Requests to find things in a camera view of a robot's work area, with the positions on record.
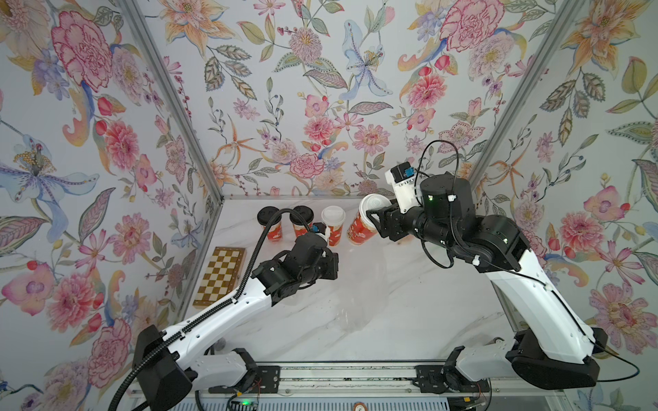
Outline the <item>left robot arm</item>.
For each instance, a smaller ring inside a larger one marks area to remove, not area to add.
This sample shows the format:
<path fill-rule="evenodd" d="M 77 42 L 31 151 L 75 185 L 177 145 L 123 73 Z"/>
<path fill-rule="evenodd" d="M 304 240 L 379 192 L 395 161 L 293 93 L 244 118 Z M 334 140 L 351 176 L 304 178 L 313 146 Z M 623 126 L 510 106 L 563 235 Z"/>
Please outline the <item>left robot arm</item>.
<path fill-rule="evenodd" d="M 319 280 L 335 280 L 339 256 L 315 233 L 260 263 L 237 289 L 200 313 L 164 330 L 150 325 L 138 336 L 133 368 L 144 409 L 170 410 L 190 392 L 223 387 L 235 393 L 259 381 L 246 349 L 214 356 L 208 350 L 226 333 Z"/>

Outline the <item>white lid red back cup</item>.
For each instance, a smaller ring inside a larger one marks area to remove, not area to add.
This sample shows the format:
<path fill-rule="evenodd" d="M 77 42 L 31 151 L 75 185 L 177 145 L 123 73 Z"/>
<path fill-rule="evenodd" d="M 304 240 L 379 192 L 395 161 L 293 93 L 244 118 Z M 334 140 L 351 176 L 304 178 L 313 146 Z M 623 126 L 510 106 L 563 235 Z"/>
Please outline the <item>white lid red back cup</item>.
<path fill-rule="evenodd" d="M 375 236 L 378 231 L 375 224 L 368 218 L 367 212 L 387 208 L 390 205 L 392 205 L 392 202 L 384 195 L 371 194 L 365 196 L 361 200 L 356 217 L 348 229 L 349 241 L 356 246 L 361 246 Z"/>

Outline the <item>clear plastic bag pile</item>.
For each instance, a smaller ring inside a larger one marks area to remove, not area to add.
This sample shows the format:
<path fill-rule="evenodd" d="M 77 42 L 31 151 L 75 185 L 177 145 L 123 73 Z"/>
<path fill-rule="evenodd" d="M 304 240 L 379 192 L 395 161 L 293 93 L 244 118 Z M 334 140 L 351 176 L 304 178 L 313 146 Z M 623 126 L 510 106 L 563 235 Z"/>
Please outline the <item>clear plastic bag pile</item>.
<path fill-rule="evenodd" d="M 390 294 L 387 277 L 341 277 L 332 283 L 325 327 L 346 334 L 364 330 L 386 313 Z"/>

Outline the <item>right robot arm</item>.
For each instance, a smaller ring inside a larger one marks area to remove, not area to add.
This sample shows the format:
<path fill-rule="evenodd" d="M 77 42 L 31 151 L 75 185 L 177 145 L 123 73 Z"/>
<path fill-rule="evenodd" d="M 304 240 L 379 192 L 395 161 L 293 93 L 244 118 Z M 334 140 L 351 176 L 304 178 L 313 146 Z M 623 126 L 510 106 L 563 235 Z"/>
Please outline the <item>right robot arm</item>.
<path fill-rule="evenodd" d="M 606 348 L 607 334 L 571 309 L 512 219 L 476 215 L 471 185 L 449 172 L 419 182 L 404 163 L 387 171 L 386 180 L 396 199 L 365 212 L 380 236 L 414 236 L 444 248 L 450 261 L 462 260 L 485 275 L 527 325 L 509 342 L 455 348 L 440 372 L 447 389 L 491 378 L 520 378 L 543 390 L 597 384 L 594 356 Z"/>

